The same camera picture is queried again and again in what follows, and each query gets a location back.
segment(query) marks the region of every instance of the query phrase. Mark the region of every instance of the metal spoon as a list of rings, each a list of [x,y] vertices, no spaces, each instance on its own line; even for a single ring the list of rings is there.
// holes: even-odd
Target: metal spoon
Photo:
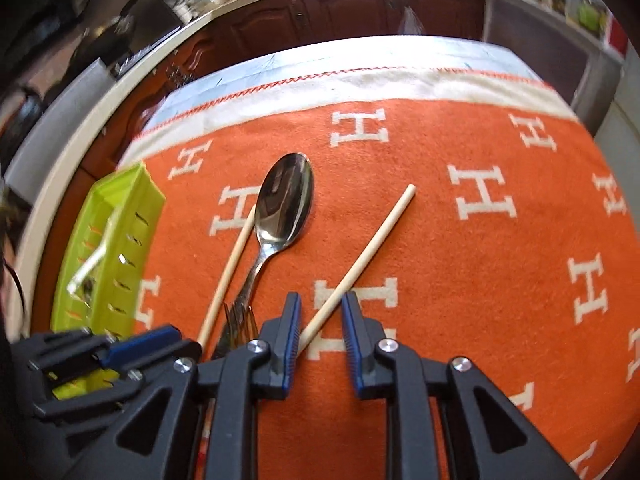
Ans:
[[[255,234],[260,252],[232,306],[232,317],[238,320],[238,325],[244,322],[262,266],[298,238],[309,215],[313,194],[314,175],[308,158],[302,153],[288,153],[267,173],[255,207]],[[212,358],[225,356],[231,346],[232,334],[226,324]]]

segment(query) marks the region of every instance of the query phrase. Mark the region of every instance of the white plastic bag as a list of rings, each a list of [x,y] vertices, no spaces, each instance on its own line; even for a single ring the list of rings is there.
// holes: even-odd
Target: white plastic bag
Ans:
[[[404,8],[404,16],[398,29],[400,36],[426,36],[424,27],[411,7]]]

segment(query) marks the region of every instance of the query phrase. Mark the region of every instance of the chopstick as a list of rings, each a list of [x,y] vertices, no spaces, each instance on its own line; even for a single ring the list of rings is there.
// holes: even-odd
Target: chopstick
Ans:
[[[364,248],[358,259],[351,266],[351,269],[345,274],[342,281],[335,288],[333,293],[324,302],[324,305],[318,310],[313,319],[309,322],[306,328],[300,334],[300,342],[298,343],[298,355],[300,355],[304,349],[309,345],[311,341],[318,335],[322,326],[327,322],[335,307],[340,303],[342,296],[354,285],[356,280],[360,277],[364,269],[369,265],[369,262],[373,256],[378,252],[380,246],[385,241],[388,234],[394,228],[398,220],[402,216],[402,213],[411,202],[411,199],[415,195],[415,186],[409,184],[404,190],[404,193],[400,197],[400,200],[396,203],[391,213],[386,217],[385,221],[373,235],[371,241]]]
[[[251,208],[251,211],[249,211],[249,216],[246,218],[246,221],[242,226],[242,230],[238,235],[238,240],[236,240],[236,244],[234,245],[234,248],[229,255],[229,259],[226,262],[224,270],[222,271],[222,276],[220,276],[218,287],[216,288],[216,292],[213,295],[213,300],[211,300],[211,303],[209,304],[207,315],[205,316],[202,327],[200,328],[200,333],[198,334],[198,343],[200,343],[200,346],[202,346],[202,348],[205,348],[207,342],[209,342],[211,330],[213,329],[213,325],[215,324],[216,318],[218,317],[218,312],[220,311],[222,301],[225,299],[226,290],[228,289],[229,283],[231,282],[231,277],[234,275],[234,271],[236,270],[238,261],[240,260],[240,256],[242,255],[242,251],[244,251],[246,241],[249,239],[249,235],[254,228],[254,221],[255,205]]]

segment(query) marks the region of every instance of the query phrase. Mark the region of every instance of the green basket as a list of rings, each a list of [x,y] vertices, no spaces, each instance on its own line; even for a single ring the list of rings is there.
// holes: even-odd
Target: green basket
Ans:
[[[111,174],[91,188],[71,235],[58,276],[51,315],[54,332],[89,327],[118,339],[133,334],[136,301],[146,258],[164,205],[164,195],[140,163]],[[111,219],[106,252],[91,272],[95,280],[91,306],[66,290],[82,263],[98,248]],[[64,384],[59,398],[107,386],[113,371],[94,372]]]

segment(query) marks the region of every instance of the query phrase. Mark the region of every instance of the silver screw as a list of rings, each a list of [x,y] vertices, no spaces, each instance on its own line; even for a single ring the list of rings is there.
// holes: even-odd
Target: silver screw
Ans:
[[[260,354],[264,352],[269,346],[261,339],[253,339],[246,344],[246,347],[249,349],[249,352]]]
[[[140,372],[140,370],[136,370],[135,368],[133,368],[127,372],[127,377],[132,381],[141,381],[142,372]]]
[[[386,353],[395,352],[398,350],[398,341],[395,339],[381,339],[378,342],[378,348]]]
[[[181,374],[187,373],[193,368],[193,361],[188,357],[181,357],[174,362],[174,370]]]
[[[471,370],[472,367],[471,360],[467,359],[466,357],[456,357],[455,359],[453,359],[451,364],[459,372],[466,372],[468,370]]]

